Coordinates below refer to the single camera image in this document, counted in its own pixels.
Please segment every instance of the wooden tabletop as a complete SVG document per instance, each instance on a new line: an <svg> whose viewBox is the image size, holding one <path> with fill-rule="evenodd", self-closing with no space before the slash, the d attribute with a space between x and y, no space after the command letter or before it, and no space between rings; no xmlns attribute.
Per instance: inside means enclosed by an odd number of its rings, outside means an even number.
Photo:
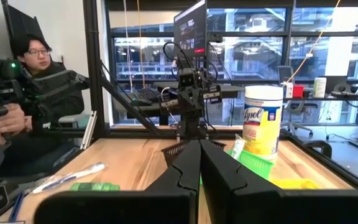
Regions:
<svg viewBox="0 0 358 224"><path fill-rule="evenodd" d="M221 141L230 149L234 141ZM100 139L85 152L72 160L57 174L77 172L97 162L107 168L97 174L82 177L77 182L110 182L121 190L142 190L148 187L167 168L161 149L175 144L174 140L161 139ZM280 141L278 157L270 174L271 179L309 178L324 189L349 189L351 186L327 170L290 141ZM23 201L17 220L32 223L38 204L51 194L67 190L73 182L36 195L28 195ZM200 189L199 223L210 223L204 190ZM6 222L11 210L0 217Z"/></svg>

